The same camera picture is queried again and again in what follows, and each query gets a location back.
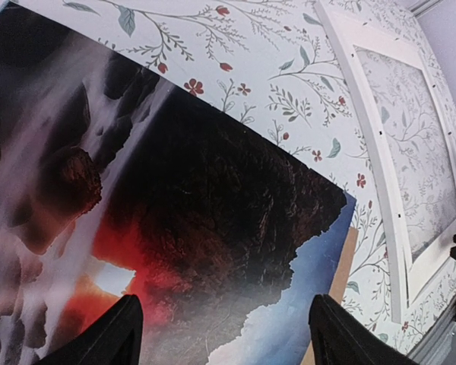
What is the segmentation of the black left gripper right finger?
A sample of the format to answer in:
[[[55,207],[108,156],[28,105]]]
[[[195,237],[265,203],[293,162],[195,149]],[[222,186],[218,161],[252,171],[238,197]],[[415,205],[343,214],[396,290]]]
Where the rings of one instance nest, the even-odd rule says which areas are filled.
[[[407,356],[376,338],[327,294],[314,297],[309,328],[315,364],[414,364]]]

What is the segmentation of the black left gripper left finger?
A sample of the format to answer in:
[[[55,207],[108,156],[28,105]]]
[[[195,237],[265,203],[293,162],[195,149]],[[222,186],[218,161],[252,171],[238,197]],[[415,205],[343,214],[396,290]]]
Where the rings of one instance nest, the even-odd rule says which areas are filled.
[[[39,365],[138,365],[143,311],[136,295],[125,295],[81,335],[38,360]]]

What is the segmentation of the brown cardboard backing board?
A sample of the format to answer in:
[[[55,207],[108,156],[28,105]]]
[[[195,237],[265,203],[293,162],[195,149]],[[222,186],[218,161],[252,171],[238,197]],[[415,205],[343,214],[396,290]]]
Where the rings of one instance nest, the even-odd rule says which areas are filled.
[[[350,269],[353,262],[353,257],[356,249],[356,241],[358,238],[358,230],[354,227],[350,227],[345,239],[344,246],[340,255],[340,261],[337,266],[333,281],[328,295],[334,299],[338,304],[342,304],[344,291],[347,287],[348,278],[350,275]],[[309,346],[305,352],[305,355],[301,361],[302,365],[313,365],[315,364],[315,353],[312,346],[312,340],[309,342]]]

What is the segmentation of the clear acrylic sheet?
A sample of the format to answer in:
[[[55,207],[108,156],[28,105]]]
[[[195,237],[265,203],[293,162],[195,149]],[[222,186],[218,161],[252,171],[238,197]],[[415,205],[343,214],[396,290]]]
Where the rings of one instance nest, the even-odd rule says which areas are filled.
[[[456,219],[445,136],[421,70],[368,49],[356,53],[378,107],[417,259]]]

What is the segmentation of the dark red blue photo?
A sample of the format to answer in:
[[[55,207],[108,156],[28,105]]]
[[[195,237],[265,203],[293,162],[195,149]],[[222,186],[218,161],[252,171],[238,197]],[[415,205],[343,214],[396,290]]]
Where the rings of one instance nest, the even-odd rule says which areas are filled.
[[[126,294],[142,364],[299,364],[354,206],[193,93],[0,11],[0,364],[36,363]]]

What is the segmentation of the white mat board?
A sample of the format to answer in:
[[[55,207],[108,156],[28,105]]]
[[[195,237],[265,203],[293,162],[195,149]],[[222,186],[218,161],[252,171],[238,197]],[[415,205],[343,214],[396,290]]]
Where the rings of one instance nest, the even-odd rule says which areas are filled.
[[[393,298],[406,309],[445,262],[456,231],[456,158],[419,51],[395,40],[361,43],[354,55]]]

